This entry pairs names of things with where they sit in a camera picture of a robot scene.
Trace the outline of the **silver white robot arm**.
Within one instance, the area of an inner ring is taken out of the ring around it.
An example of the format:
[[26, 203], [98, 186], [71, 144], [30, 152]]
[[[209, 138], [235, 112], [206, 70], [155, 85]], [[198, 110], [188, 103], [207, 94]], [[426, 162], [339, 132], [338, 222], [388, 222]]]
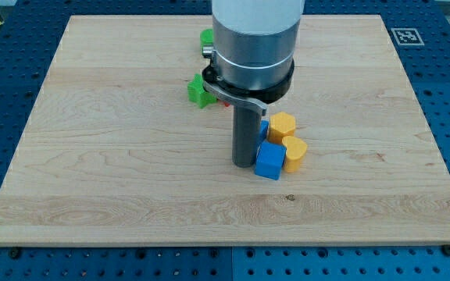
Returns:
[[232, 86], [262, 90], [288, 76], [304, 0], [212, 0], [216, 71]]

